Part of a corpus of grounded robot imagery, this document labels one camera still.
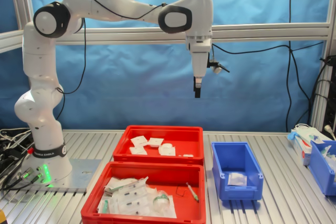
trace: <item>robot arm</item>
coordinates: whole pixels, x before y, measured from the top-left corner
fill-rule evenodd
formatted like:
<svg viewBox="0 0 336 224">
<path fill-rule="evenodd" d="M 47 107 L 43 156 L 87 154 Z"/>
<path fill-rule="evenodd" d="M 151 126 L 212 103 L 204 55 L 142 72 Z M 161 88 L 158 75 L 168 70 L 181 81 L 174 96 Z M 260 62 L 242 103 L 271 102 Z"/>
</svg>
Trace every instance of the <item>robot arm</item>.
<svg viewBox="0 0 336 224">
<path fill-rule="evenodd" d="M 200 97 L 212 45 L 212 0 L 179 0 L 160 6 L 135 0 L 63 0 L 40 8 L 34 26 L 44 37 L 59 38 L 77 32 L 84 17 L 111 22 L 140 20 L 158 24 L 166 33 L 185 32 L 196 80 L 195 97 Z"/>
<path fill-rule="evenodd" d="M 55 43 L 56 38 L 79 31 L 85 17 L 111 22 L 140 20 L 158 24 L 166 33 L 185 32 L 186 48 L 192 55 L 195 97 L 200 97 L 212 45 L 212 0 L 179 0 L 160 6 L 134 0 L 63 0 L 40 8 L 23 35 L 24 72 L 31 89 L 15 104 L 16 115 L 28 123 L 35 143 L 33 155 L 24 160 L 22 170 L 42 173 L 37 184 L 56 182 L 72 169 L 61 125 L 52 113 L 62 98 L 56 90 L 62 87 L 56 73 Z"/>
</svg>

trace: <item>blue curtain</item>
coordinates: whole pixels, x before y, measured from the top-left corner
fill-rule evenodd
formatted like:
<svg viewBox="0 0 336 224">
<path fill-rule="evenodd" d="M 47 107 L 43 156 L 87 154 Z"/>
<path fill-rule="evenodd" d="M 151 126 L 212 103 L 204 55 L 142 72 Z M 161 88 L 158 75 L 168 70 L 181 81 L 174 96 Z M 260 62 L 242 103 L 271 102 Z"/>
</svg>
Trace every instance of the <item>blue curtain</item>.
<svg viewBox="0 0 336 224">
<path fill-rule="evenodd" d="M 54 0 L 33 0 L 34 10 Z M 137 0 L 171 3 L 176 0 Z M 289 0 L 213 0 L 214 24 L 288 22 Z M 325 22 L 329 0 L 292 0 L 292 22 Z M 118 23 L 87 19 L 87 27 L 155 26 L 136 21 Z M 293 41 L 300 48 L 319 41 Z M 287 41 L 235 42 L 219 46 L 228 51 L 259 50 Z M 66 92 L 75 89 L 83 70 L 84 46 L 57 46 L 57 71 Z M 295 57 L 307 94 L 319 71 L 322 44 Z M 201 98 L 193 93 L 191 56 L 184 45 L 106 45 L 87 47 L 83 83 L 66 96 L 60 122 L 64 129 L 124 129 L 130 124 L 193 125 L 218 131 L 285 131 L 289 99 L 286 89 L 288 50 L 228 55 L 215 49 L 216 59 L 230 73 L 207 71 Z M 19 49 L 0 55 L 0 125 L 24 125 L 14 104 L 29 89 Z M 289 75 L 292 127 L 308 108 L 297 85 L 293 62 Z M 55 108 L 55 115 L 61 104 Z"/>
</svg>

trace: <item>metal frame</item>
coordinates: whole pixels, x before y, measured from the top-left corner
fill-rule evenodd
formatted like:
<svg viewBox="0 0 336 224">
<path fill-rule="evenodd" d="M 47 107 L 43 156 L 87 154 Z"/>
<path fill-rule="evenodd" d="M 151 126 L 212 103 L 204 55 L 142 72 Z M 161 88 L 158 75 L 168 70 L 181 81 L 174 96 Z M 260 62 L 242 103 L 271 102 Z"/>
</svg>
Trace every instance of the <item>metal frame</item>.
<svg viewBox="0 0 336 224">
<path fill-rule="evenodd" d="M 32 20 L 32 0 L 14 0 L 15 12 L 20 30 L 0 34 L 0 53 L 21 46 L 22 29 Z M 326 23 L 281 23 L 213 26 L 215 42 L 277 41 L 277 40 L 325 40 L 323 57 L 336 53 L 334 37 L 336 0 L 330 0 Z M 90 45 L 110 44 L 180 44 L 183 34 L 165 34 L 159 28 L 101 28 L 87 29 L 87 43 Z M 59 45 L 82 45 L 83 30 L 75 35 L 58 40 Z M 330 80 L 331 67 L 326 67 L 323 79 Z M 329 84 L 321 82 L 318 89 L 321 95 L 328 95 Z M 327 103 L 317 97 L 313 107 L 311 123 L 321 130 Z"/>
</svg>

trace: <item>blue bin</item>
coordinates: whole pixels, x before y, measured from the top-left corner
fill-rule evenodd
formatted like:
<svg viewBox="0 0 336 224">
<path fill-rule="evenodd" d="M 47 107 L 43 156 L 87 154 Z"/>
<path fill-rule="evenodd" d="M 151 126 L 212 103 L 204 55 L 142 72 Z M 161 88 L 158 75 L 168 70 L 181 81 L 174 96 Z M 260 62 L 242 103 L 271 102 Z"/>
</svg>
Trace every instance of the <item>blue bin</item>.
<svg viewBox="0 0 336 224">
<path fill-rule="evenodd" d="M 316 144 L 311 141 L 311 155 L 309 169 L 324 195 L 336 195 L 335 172 L 330 168 L 321 154 L 321 150 L 331 145 L 329 152 L 336 154 L 336 142 L 324 141 L 324 144 Z"/>
<path fill-rule="evenodd" d="M 263 196 L 264 176 L 247 143 L 211 143 L 214 174 L 221 200 L 259 200 Z M 247 176 L 247 186 L 228 186 L 230 173 Z"/>
</svg>

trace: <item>black joint cap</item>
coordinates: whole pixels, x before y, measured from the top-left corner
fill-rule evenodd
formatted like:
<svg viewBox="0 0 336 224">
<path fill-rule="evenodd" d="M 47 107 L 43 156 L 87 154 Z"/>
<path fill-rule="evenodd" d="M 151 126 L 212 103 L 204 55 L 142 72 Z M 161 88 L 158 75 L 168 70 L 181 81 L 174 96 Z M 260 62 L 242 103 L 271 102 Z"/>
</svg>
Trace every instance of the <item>black joint cap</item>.
<svg viewBox="0 0 336 224">
<path fill-rule="evenodd" d="M 36 17 L 41 12 L 47 12 L 54 17 L 56 21 L 56 29 L 52 34 L 45 34 L 43 33 L 43 31 L 40 31 L 37 28 Z M 63 3 L 55 1 L 37 10 L 36 13 L 34 14 L 33 23 L 34 23 L 35 29 L 42 36 L 47 37 L 47 38 L 59 38 L 67 31 L 68 24 L 70 21 L 70 16 L 71 15 L 70 15 L 68 8 Z"/>
</svg>

